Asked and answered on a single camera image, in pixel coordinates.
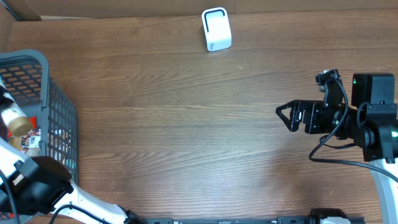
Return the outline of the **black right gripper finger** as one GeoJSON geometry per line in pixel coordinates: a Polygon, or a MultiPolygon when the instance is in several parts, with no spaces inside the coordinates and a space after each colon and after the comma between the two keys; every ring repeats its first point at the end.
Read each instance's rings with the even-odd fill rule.
{"type": "Polygon", "coordinates": [[[297,132],[299,130],[299,110],[297,108],[290,108],[290,115],[287,117],[282,112],[286,109],[286,107],[277,107],[275,112],[277,116],[284,122],[289,131],[297,132]]]}
{"type": "Polygon", "coordinates": [[[278,106],[276,108],[276,112],[281,112],[282,110],[286,110],[286,109],[292,109],[295,110],[295,108],[299,105],[300,100],[292,100],[284,105],[278,106]]]}

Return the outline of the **orange spaghetti package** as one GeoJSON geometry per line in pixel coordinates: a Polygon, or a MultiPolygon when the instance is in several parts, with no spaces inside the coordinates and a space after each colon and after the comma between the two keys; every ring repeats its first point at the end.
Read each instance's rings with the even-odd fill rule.
{"type": "Polygon", "coordinates": [[[40,155],[39,142],[41,141],[41,129],[37,126],[36,116],[32,116],[29,119],[32,129],[23,136],[14,136],[8,131],[8,143],[24,154],[34,157],[40,155]]]}

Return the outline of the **white tube with gold cap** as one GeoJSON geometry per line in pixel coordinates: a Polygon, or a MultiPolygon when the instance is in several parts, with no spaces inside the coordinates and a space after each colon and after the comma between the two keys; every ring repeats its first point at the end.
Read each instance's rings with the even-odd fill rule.
{"type": "Polygon", "coordinates": [[[1,80],[1,118],[14,136],[23,136],[33,128],[30,119],[15,102],[3,80],[1,80]]]}

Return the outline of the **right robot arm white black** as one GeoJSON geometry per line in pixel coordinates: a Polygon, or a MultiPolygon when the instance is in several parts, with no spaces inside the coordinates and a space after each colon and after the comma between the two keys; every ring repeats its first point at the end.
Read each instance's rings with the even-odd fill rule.
{"type": "Polygon", "coordinates": [[[323,100],[292,100],[276,108],[277,116],[291,132],[305,124],[307,134],[320,135],[308,158],[313,162],[342,164],[370,170],[379,196],[384,223],[397,223],[397,103],[391,73],[355,73],[348,96],[336,69],[315,77],[323,100]],[[315,153],[335,136],[352,139],[338,146],[358,146],[363,162],[316,158],[315,153]]]}

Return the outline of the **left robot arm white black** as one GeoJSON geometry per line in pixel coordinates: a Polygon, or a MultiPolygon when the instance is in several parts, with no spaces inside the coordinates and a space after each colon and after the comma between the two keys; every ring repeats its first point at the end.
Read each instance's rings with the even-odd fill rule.
{"type": "Polygon", "coordinates": [[[29,157],[1,140],[1,211],[19,215],[52,214],[82,223],[145,223],[136,213],[102,201],[79,188],[71,173],[50,156],[29,157]]]}

